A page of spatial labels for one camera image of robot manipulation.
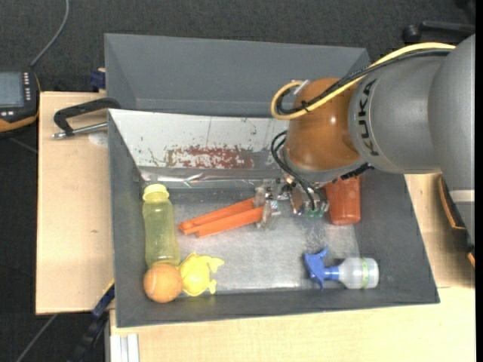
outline clear plastic bottle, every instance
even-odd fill
[[[376,260],[368,257],[348,257],[340,265],[325,267],[322,259],[327,251],[325,248],[313,255],[303,255],[310,278],[321,289],[324,288],[324,281],[339,281],[351,290],[375,288],[378,285],[379,266]]]
[[[153,184],[144,189],[143,218],[146,233],[146,265],[161,262],[176,266],[180,248],[174,232],[173,205],[165,186]]]
[[[379,283],[379,267],[368,257],[348,257],[342,264],[329,267],[332,280],[338,280],[351,290],[375,288]]]

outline yellow toy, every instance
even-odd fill
[[[225,262],[216,257],[191,253],[178,266],[183,279],[183,291],[190,296],[201,295],[207,288],[210,293],[217,290],[217,281],[211,279],[210,271],[215,273]]]

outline yellow bottle cap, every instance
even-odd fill
[[[169,192],[166,186],[162,184],[152,184],[144,189],[144,201],[160,201],[169,197]]]

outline yellow bottle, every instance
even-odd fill
[[[173,205],[165,186],[153,184],[144,189],[143,218],[146,233],[146,265],[161,262],[177,266],[180,248],[174,232]]]

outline black floor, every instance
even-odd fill
[[[404,45],[408,24],[468,23],[452,0],[70,1],[65,30],[35,67],[43,90],[90,91],[89,75],[103,65],[105,32],[356,46],[375,60]],[[63,8],[63,0],[0,0],[0,68],[27,65],[57,30]],[[35,125],[0,140],[0,360],[6,362],[16,361],[50,319],[34,315],[36,146]],[[88,325],[88,314],[56,316],[23,360],[66,360]],[[94,359],[101,357],[97,350]]]

